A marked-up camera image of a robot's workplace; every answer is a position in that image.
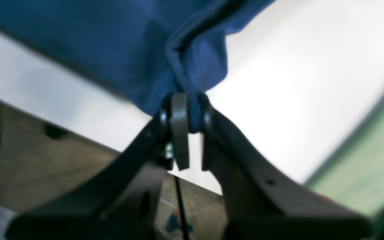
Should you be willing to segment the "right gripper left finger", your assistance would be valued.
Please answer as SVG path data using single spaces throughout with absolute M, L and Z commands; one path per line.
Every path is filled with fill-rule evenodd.
M 15 217 L 8 240 L 158 240 L 162 183 L 189 168 L 188 97 L 172 94 L 107 168 L 61 197 Z

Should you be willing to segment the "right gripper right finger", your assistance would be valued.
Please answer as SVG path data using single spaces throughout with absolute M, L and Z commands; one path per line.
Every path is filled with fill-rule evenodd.
M 367 217 L 308 190 L 273 166 L 205 94 L 202 170 L 220 184 L 227 226 L 223 240 L 361 240 Z

